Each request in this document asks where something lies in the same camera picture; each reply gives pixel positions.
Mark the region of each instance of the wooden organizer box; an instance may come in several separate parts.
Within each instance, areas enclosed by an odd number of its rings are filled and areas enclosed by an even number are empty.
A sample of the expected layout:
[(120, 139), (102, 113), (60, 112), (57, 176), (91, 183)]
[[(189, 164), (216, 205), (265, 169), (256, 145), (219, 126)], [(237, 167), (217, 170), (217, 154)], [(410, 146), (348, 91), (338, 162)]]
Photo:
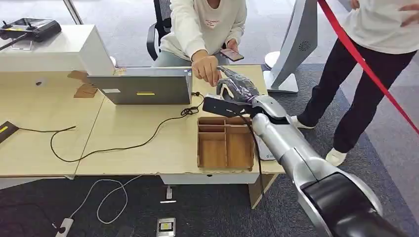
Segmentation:
[(198, 167), (251, 170), (253, 148), (252, 135), (242, 118), (198, 119)]

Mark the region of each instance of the speaker grille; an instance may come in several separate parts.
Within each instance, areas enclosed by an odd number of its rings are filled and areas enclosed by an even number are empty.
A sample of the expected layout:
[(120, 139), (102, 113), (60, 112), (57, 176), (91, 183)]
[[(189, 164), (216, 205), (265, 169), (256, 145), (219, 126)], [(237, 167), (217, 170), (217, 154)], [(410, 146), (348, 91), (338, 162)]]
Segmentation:
[(298, 49), (300, 51), (307, 51), (309, 48), (311, 48), (311, 44), (308, 41), (303, 41), (300, 43), (300, 45), (298, 46)]

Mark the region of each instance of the person's hand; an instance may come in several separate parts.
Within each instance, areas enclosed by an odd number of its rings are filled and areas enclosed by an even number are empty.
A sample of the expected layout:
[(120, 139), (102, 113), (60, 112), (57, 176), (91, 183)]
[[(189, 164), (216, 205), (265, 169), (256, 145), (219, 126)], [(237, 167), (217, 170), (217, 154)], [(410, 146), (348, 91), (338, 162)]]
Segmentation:
[(358, 9), (359, 8), (359, 0), (351, 0), (351, 7), (352, 7), (352, 9)]
[(227, 48), (232, 49), (233, 51), (239, 52), (239, 45), (237, 44), (236, 39), (231, 39), (227, 43)]
[(409, 18), (407, 18), (402, 23), (402, 27), (405, 27), (407, 25), (410, 25), (410, 24), (412, 24), (414, 22), (419, 23), (419, 3), (406, 5), (406, 6), (402, 7), (401, 9), (399, 9), (399, 11), (417, 11), (416, 13), (414, 13), (414, 15), (412, 15)]
[(221, 73), (217, 69), (218, 59), (208, 55), (206, 50), (199, 50), (192, 55), (192, 71), (198, 79), (204, 79), (211, 86), (216, 86), (221, 78)]

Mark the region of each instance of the black cable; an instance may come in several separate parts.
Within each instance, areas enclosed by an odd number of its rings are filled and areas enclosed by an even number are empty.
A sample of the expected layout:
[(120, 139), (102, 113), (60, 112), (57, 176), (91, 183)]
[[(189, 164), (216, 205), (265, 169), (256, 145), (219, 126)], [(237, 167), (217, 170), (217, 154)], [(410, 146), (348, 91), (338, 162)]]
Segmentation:
[(3, 205), (3, 206), (0, 206), (0, 209), (20, 207), (20, 206), (34, 206), (34, 207), (37, 207), (42, 212), (44, 218), (54, 227), (54, 229), (57, 229), (56, 224), (51, 220), (51, 218), (48, 217), (48, 215), (46, 214), (44, 209), (42, 209), (42, 207), (40, 207), (36, 203), (20, 203), (20, 204), (13, 204), (13, 205)]
[(26, 232), (25, 232), (25, 228), (23, 227), (23, 225), (19, 222), (8, 222), (8, 223), (0, 223), (0, 227), (5, 226), (5, 227), (9, 227), (9, 226), (18, 226), (20, 231), (22, 232), (22, 236), (26, 237)]
[(26, 37), (28, 37), (28, 36), (29, 36), (29, 34), (28, 34), (28, 33), (26, 33), (26, 34), (24, 34), (24, 35), (21, 35), (21, 36), (19, 36), (19, 37), (15, 38), (14, 40), (10, 41), (9, 43), (7, 43), (7, 44), (5, 44), (5, 45), (1, 46), (1, 47), (0, 47), (0, 51), (2, 51), (3, 49), (5, 49), (5, 48), (7, 48), (7, 47), (9, 47), (9, 46), (14, 45), (15, 43), (17, 43), (17, 42), (19, 42), (19, 41), (21, 41), (21, 40), (24, 40), (24, 39), (25, 39)]
[(34, 130), (34, 129), (28, 129), (28, 128), (22, 128), (20, 127), (19, 129), (21, 130), (25, 130), (25, 131), (31, 131), (31, 132), (42, 132), (42, 133), (47, 133), (47, 132), (64, 132), (70, 129), (76, 128), (76, 126), (72, 126), (63, 130), (52, 130), (52, 131), (41, 131), (41, 130)]
[(268, 211), (268, 208), (266, 207), (266, 199), (267, 198), (265, 197), (265, 192), (263, 190), (262, 164), (260, 162), (260, 160), (261, 160), (260, 159), (260, 151), (259, 151), (259, 146), (257, 145), (256, 136), (254, 135), (253, 128), (252, 128), (251, 124), (249, 123), (249, 121), (245, 117), (243, 117), (241, 114), (238, 114), (238, 113), (235, 113), (235, 114), (237, 114), (238, 116), (240, 116), (243, 119), (243, 121), (246, 123), (247, 127), (249, 128), (250, 133), (251, 133), (251, 136), (253, 138), (254, 146), (256, 148), (257, 163), (259, 164), (259, 177), (260, 177), (259, 183), (260, 183), (260, 192), (262, 193), (263, 207), (265, 209), (265, 214), (266, 214), (266, 216), (269, 219), (269, 224), (271, 226), (272, 232), (274, 233), (274, 236), (276, 237), (277, 236), (276, 230), (275, 230), (274, 224), (272, 222), (271, 215), (270, 215), (270, 213)]
[(175, 119), (181, 119), (181, 118), (184, 118), (184, 117), (186, 117), (186, 116), (188, 116), (188, 115), (194, 115), (194, 114), (197, 114), (198, 112), (199, 112), (199, 107), (203, 104), (203, 102), (204, 102), (204, 96), (201, 94), (201, 93), (199, 93), (199, 92), (192, 92), (192, 95), (194, 95), (194, 96), (201, 96), (202, 97), (202, 102), (198, 105), (198, 106), (193, 106), (193, 107), (190, 107), (190, 108), (186, 108), (186, 109), (184, 109), (184, 110), (182, 110), (181, 112), (180, 112), (180, 116), (179, 117), (174, 117), (174, 118), (168, 118), (168, 119), (166, 119), (166, 120), (164, 120), (164, 121), (162, 121), (158, 126), (157, 126), (157, 128), (156, 128), (156, 131), (154, 132), (154, 134), (153, 134), (153, 136), (151, 136), (150, 137), (150, 139), (148, 139), (146, 142), (144, 142), (144, 143), (142, 143), (142, 144), (139, 144), (139, 145), (136, 145), (136, 146), (131, 146), (131, 147), (125, 147), (125, 148), (111, 148), (111, 149), (105, 149), (105, 150), (97, 150), (97, 151), (93, 151), (93, 152), (91, 152), (91, 153), (89, 153), (89, 154), (87, 154), (87, 155), (85, 155), (85, 156), (83, 156), (83, 157), (81, 157), (81, 158), (79, 158), (79, 159), (75, 159), (75, 160), (65, 160), (65, 159), (63, 159), (63, 158), (61, 158), (56, 152), (55, 152), (55, 150), (54, 150), (54, 148), (53, 148), (53, 146), (52, 146), (52, 141), (54, 140), (54, 137), (55, 137), (55, 135), (57, 135), (58, 133), (60, 133), (60, 132), (64, 132), (64, 131), (67, 131), (67, 130), (70, 130), (70, 129), (73, 129), (73, 128), (75, 128), (75, 126), (73, 126), (73, 127), (69, 127), (69, 128), (66, 128), (66, 129), (63, 129), (63, 130), (58, 130), (58, 131), (39, 131), (39, 130), (33, 130), (33, 129), (26, 129), (26, 128), (21, 128), (22, 130), (26, 130), (26, 131), (33, 131), (33, 132), (54, 132), (54, 134), (52, 135), (52, 137), (51, 137), (51, 140), (50, 140), (50, 142), (49, 142), (49, 146), (50, 146), (50, 148), (51, 148), (51, 150), (52, 150), (52, 152), (54, 153), (54, 155), (55, 155), (55, 157), (57, 157), (58, 159), (60, 159), (61, 161), (64, 161), (64, 162), (67, 162), (67, 163), (73, 163), (73, 162), (77, 162), (77, 161), (80, 161), (80, 160), (82, 160), (82, 159), (85, 159), (86, 157), (88, 157), (88, 156), (90, 156), (90, 155), (92, 155), (92, 154), (94, 154), (94, 153), (100, 153), (100, 152), (110, 152), (110, 151), (124, 151), (124, 150), (129, 150), (129, 149), (134, 149), (134, 148), (138, 148), (138, 147), (142, 147), (142, 146), (144, 146), (144, 145), (146, 145), (147, 143), (149, 143), (156, 135), (157, 135), (157, 132), (159, 131), (159, 128), (165, 123), (165, 122), (167, 122), (167, 121), (170, 121), (170, 120), (175, 120)]

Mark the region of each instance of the black pants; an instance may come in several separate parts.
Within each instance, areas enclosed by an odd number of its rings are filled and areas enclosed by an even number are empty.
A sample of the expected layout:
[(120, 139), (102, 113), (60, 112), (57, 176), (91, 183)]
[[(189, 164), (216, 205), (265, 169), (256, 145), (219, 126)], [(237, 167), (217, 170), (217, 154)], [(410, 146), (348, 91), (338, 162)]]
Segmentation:
[[(353, 42), (367, 64), (384, 86), (391, 87), (400, 73), (412, 60), (415, 52), (386, 54), (364, 48)], [(337, 40), (323, 70), (320, 83), (313, 88), (311, 99), (298, 120), (306, 126), (315, 126), (332, 102), (340, 84), (345, 81), (357, 62)], [(364, 72), (356, 88), (351, 107), (340, 120), (335, 131), (333, 147), (343, 153), (350, 151), (371, 123), (377, 105), (384, 94)]]

